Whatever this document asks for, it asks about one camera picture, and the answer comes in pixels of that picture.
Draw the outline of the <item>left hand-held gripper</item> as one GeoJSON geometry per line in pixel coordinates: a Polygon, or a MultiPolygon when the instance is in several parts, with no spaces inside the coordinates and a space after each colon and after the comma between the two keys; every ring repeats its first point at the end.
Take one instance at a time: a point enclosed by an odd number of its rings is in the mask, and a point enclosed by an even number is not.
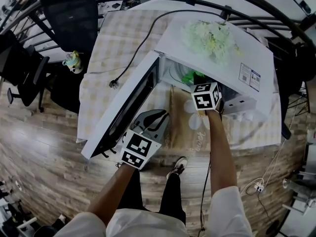
{"type": "Polygon", "coordinates": [[[161,147],[169,119],[170,114],[163,109],[154,109],[141,113],[135,119],[133,128],[139,127],[144,132],[140,134],[131,129],[127,130],[120,152],[121,161],[134,168],[142,169],[161,147]],[[155,128],[149,129],[149,126],[159,118],[161,119],[155,128]]]}

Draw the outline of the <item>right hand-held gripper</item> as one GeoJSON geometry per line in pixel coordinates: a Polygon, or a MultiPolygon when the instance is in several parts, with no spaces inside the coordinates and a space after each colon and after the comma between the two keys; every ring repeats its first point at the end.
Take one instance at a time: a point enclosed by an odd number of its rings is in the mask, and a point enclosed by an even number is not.
{"type": "Polygon", "coordinates": [[[192,85],[191,96],[196,110],[215,110],[222,99],[216,82],[192,85]]]}

